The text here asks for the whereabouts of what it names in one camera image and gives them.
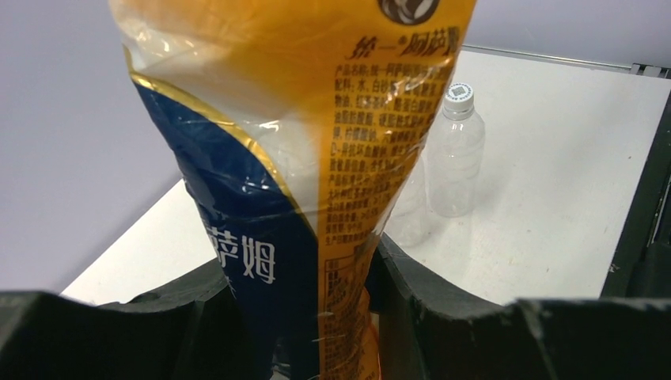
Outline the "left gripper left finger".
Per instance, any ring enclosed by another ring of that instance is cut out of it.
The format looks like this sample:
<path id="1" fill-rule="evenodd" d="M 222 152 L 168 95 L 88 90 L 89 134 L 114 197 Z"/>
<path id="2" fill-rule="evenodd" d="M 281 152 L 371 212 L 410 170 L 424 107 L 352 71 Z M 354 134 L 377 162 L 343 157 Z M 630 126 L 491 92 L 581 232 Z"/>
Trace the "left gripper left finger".
<path id="1" fill-rule="evenodd" d="M 262 379 L 215 260 L 126 303 L 1 295 L 4 379 Z"/>

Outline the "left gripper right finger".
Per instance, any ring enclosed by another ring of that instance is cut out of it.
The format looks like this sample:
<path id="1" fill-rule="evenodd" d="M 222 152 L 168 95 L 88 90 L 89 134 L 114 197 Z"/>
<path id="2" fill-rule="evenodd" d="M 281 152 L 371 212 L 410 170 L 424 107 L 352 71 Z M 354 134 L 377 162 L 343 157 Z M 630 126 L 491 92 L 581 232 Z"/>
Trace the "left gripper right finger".
<path id="1" fill-rule="evenodd" d="M 667 379 L 663 298 L 522 299 L 451 284 L 389 237 L 373 257 L 385 379 Z"/>

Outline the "orange blue label bottle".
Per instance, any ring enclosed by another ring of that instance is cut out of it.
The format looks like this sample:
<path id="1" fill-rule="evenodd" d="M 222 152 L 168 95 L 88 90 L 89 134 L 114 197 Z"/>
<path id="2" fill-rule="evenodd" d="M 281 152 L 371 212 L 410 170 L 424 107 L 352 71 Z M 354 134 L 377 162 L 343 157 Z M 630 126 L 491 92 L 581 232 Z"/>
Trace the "orange blue label bottle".
<path id="1" fill-rule="evenodd" d="M 379 379 L 366 280 L 473 1 L 112 1 L 250 335 L 251 378 Z"/>

